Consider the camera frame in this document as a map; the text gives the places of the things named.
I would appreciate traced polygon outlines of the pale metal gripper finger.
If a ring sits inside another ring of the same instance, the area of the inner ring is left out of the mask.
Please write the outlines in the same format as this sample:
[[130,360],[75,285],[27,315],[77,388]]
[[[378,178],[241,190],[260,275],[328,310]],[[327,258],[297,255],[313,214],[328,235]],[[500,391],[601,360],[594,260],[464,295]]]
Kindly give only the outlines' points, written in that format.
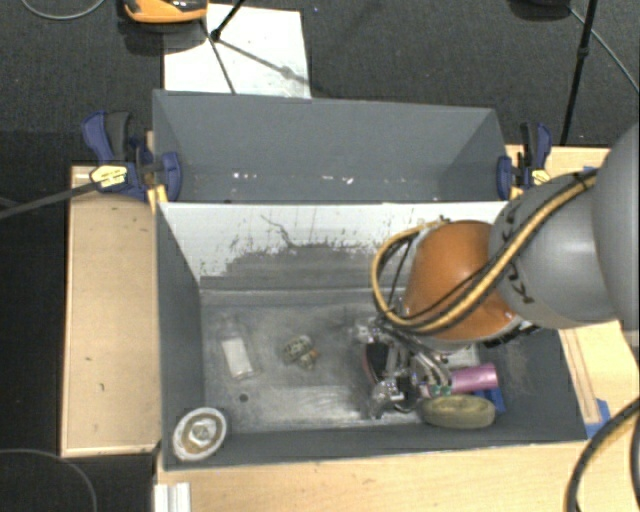
[[356,319],[350,328],[350,337],[354,343],[361,346],[380,342],[379,329],[373,319]]
[[384,411],[405,400],[396,379],[383,379],[372,388],[368,399],[368,416],[380,419]]

